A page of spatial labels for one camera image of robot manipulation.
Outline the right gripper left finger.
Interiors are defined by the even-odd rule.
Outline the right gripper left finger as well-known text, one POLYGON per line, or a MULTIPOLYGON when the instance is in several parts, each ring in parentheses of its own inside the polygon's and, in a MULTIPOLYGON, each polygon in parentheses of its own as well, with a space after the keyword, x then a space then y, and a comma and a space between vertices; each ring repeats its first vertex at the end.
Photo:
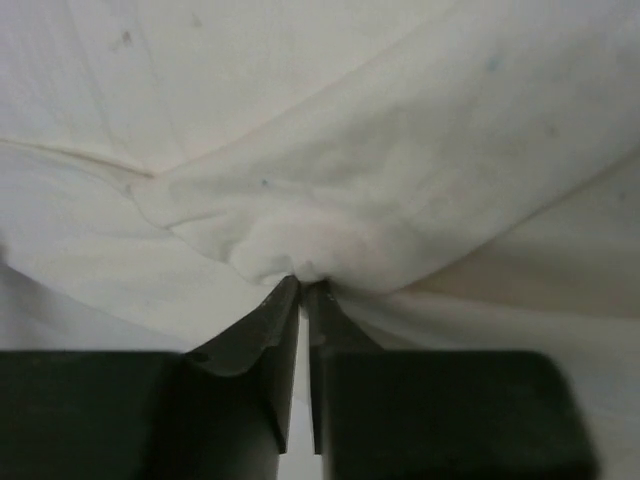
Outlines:
POLYGON ((300 284, 186 352, 5 351, 5 479, 273 479, 287 450, 300 284))

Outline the white t shirt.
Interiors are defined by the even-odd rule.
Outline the white t shirt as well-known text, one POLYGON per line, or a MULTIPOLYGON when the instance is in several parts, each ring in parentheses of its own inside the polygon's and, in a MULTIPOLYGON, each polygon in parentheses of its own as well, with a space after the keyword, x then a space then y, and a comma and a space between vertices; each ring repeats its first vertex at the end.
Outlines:
POLYGON ((639 404, 635 1, 5 1, 1 252, 193 342, 280 278, 639 404))

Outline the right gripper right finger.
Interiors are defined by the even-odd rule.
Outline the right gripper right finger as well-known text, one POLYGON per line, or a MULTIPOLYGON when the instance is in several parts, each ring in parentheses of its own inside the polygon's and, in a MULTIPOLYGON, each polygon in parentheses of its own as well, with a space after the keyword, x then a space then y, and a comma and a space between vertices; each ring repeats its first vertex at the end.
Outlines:
POLYGON ((327 479, 595 479, 560 369, 509 350, 392 350, 305 290, 314 449, 327 479))

